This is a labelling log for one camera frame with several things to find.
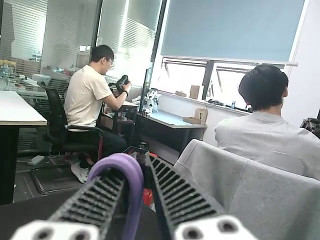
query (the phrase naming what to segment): glasses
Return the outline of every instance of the glasses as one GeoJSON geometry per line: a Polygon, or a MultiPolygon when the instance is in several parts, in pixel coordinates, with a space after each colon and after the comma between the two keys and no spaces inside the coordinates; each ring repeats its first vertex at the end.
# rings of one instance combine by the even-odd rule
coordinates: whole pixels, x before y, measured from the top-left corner
{"type": "Polygon", "coordinates": [[[109,61],[111,64],[111,66],[110,67],[112,67],[113,65],[114,65],[114,61],[112,61],[111,59],[108,59],[108,58],[105,58],[107,61],[109,61]]]}

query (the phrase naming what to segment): man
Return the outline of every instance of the man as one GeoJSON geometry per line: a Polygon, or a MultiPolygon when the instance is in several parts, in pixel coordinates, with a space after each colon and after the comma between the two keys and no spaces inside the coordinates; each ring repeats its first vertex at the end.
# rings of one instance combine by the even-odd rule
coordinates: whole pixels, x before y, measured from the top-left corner
{"type": "MultiPolygon", "coordinates": [[[[124,91],[115,98],[104,77],[112,67],[114,57],[114,52],[109,46],[94,47],[89,65],[71,77],[64,102],[68,125],[95,127],[103,102],[113,110],[118,110],[123,105],[131,89],[131,83],[124,85],[124,91]]],[[[99,144],[97,135],[88,131],[69,131],[68,139],[75,143],[99,144]]],[[[102,148],[102,156],[106,157],[121,153],[127,148],[127,143],[122,137],[103,130],[102,148]]],[[[79,162],[71,165],[71,171],[80,182],[85,183],[89,167],[87,158],[81,157],[79,162]]]]}
{"type": "Polygon", "coordinates": [[[215,139],[228,152],[320,180],[320,140],[281,117],[288,82],[287,75],[273,65],[249,71],[238,92],[253,113],[220,122],[215,139]]]}

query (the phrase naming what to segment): red object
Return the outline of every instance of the red object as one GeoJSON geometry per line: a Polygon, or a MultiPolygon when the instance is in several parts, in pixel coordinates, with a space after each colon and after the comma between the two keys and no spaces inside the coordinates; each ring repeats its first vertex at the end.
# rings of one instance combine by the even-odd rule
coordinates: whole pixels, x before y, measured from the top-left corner
{"type": "Polygon", "coordinates": [[[149,155],[152,156],[152,157],[155,157],[155,158],[158,157],[156,154],[154,154],[154,153],[152,153],[152,152],[149,152],[149,155]]]}
{"type": "Polygon", "coordinates": [[[145,205],[147,205],[148,207],[151,207],[151,205],[154,203],[154,197],[151,189],[147,189],[147,188],[143,189],[142,200],[145,205]]]}

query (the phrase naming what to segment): blue blind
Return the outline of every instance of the blue blind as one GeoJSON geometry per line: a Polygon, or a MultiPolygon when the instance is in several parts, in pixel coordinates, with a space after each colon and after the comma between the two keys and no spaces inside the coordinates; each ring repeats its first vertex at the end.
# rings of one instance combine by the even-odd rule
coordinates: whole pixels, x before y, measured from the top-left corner
{"type": "Polygon", "coordinates": [[[170,0],[162,55],[289,60],[305,0],[170,0]]]}

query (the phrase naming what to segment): purple tube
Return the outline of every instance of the purple tube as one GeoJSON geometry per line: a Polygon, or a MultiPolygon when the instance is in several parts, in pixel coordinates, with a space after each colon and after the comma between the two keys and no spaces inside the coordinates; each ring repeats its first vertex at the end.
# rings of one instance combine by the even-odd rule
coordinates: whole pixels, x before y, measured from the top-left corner
{"type": "Polygon", "coordinates": [[[129,183],[129,208],[122,239],[134,240],[143,203],[144,176],[139,163],[132,156],[125,153],[115,153],[102,158],[91,168],[87,183],[99,176],[104,170],[111,168],[122,171],[129,183]]]}

